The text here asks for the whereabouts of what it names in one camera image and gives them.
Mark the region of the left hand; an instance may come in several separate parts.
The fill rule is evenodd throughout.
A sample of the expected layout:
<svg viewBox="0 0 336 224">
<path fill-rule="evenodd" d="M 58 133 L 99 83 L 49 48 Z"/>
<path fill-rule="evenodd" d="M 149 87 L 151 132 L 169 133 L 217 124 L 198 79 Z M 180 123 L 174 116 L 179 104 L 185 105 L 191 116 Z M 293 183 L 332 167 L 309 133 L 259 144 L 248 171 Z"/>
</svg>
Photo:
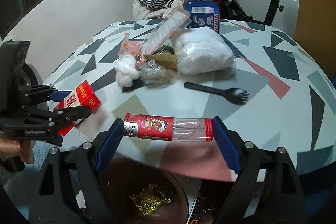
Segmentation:
<svg viewBox="0 0 336 224">
<path fill-rule="evenodd" d="M 18 156 L 22 162 L 27 164 L 34 163 L 33 147 L 36 141 L 31 140 L 13 140 L 6 135 L 1 135 L 0 155 L 1 161 L 6 161 L 11 157 Z"/>
</svg>

